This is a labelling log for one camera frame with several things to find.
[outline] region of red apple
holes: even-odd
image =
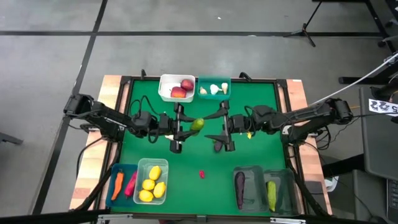
[[[193,82],[191,80],[182,80],[181,81],[181,88],[187,91],[193,90]]]
[[[178,86],[175,86],[172,88],[171,97],[185,98],[186,95],[187,95],[187,91],[185,91],[183,88],[178,87]]]

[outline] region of orange carrot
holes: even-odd
[[[114,190],[111,200],[116,200],[116,198],[118,197],[119,192],[122,189],[123,177],[124,177],[123,171],[119,169],[118,175],[116,176],[116,180],[114,181]]]

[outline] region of sticker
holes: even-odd
[[[398,116],[398,105],[380,100],[369,99],[369,111],[375,113],[392,113],[389,116]]]

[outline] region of yellow fruit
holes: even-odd
[[[153,190],[154,187],[155,187],[155,182],[153,180],[147,179],[144,180],[142,183],[142,188],[144,190]]]
[[[159,166],[154,166],[149,172],[149,178],[151,180],[157,180],[160,177],[162,170]]]
[[[143,202],[151,202],[154,199],[154,195],[147,190],[141,190],[138,197]]]
[[[166,191],[166,185],[164,182],[160,182],[155,186],[154,195],[156,198],[161,198]]]

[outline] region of concrete floor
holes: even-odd
[[[392,17],[384,1],[373,3],[382,21]],[[100,0],[0,0],[0,30],[90,31],[100,5]],[[311,0],[109,0],[100,30],[287,32],[299,29],[315,7]],[[364,4],[324,3],[308,30],[376,32],[377,27]],[[21,146],[0,144],[0,202],[6,205],[0,216],[29,211],[88,39],[0,36],[0,131],[25,140]],[[142,68],[149,75],[236,77],[244,71],[256,78],[301,79],[311,103],[343,87],[338,77],[361,77],[390,53],[374,38],[313,39],[316,48],[300,37],[97,37],[80,92],[97,97],[104,75],[138,75]],[[338,97],[358,105],[358,87]],[[361,153],[360,126],[358,121],[347,128],[322,154],[344,159]],[[332,135],[339,129],[331,126]],[[68,210],[85,141],[85,133],[68,131],[45,213]],[[339,206],[341,195],[331,195],[335,214],[351,217]]]

